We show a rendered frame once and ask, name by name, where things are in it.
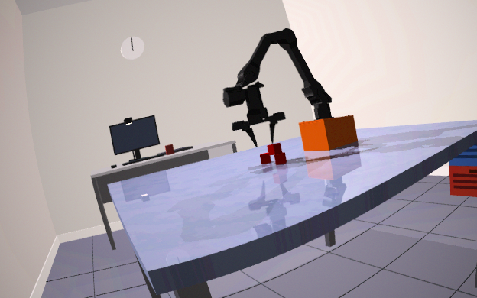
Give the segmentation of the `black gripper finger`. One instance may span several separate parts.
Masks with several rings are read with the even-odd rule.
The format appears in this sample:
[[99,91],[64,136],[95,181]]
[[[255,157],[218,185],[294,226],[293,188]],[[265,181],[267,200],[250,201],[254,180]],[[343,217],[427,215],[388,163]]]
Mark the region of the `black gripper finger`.
[[258,146],[258,145],[257,145],[257,141],[256,141],[256,139],[255,139],[255,135],[254,135],[254,132],[253,132],[252,128],[244,129],[244,130],[242,130],[242,131],[245,131],[245,132],[249,135],[249,137],[252,139],[252,141],[254,142],[255,146],[257,147],[257,146]]
[[274,126],[275,124],[277,124],[278,122],[276,123],[270,123],[270,129],[271,129],[271,141],[272,141],[272,144],[274,143]]

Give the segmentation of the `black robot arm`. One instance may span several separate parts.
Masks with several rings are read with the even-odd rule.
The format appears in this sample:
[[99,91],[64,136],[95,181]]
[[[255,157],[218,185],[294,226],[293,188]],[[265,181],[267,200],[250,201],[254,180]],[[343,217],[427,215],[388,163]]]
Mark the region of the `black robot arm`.
[[[273,33],[266,33],[260,39],[258,46],[255,48],[253,55],[245,66],[238,72],[238,81],[233,87],[225,87],[222,95],[222,100],[226,108],[242,105],[244,101],[246,103],[261,100],[261,93],[259,88],[264,87],[264,84],[257,81],[254,85],[248,86],[250,83],[258,79],[260,73],[260,64],[265,57],[271,44],[279,44],[287,51],[293,64],[299,73],[304,88],[302,92],[304,97],[310,101],[314,107],[315,120],[334,118],[331,115],[330,105],[332,97],[329,96],[322,85],[313,78],[313,74],[310,72],[305,59],[303,58],[300,50],[297,46],[297,38],[295,33],[285,28],[282,31]],[[242,87],[248,86],[247,89]],[[260,123],[263,122],[263,118],[268,117],[268,111],[266,107],[258,105],[258,108],[249,109],[247,113],[248,123]]]

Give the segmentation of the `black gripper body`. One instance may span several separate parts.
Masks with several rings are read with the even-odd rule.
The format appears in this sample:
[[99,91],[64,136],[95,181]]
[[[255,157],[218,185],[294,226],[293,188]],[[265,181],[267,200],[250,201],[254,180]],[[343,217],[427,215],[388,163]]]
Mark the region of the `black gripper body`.
[[[262,107],[264,108],[262,100],[247,103],[248,110],[252,108],[256,109],[258,108],[258,105],[262,105]],[[278,113],[274,113],[272,116],[268,116],[266,119],[263,119],[263,122],[269,121],[270,123],[276,123],[284,119],[286,119],[284,112],[278,112]],[[236,131],[239,129],[242,129],[242,130],[248,129],[250,128],[250,125],[255,125],[255,124],[259,124],[259,123],[256,122],[256,123],[249,124],[248,121],[244,121],[244,120],[233,122],[232,130]]]

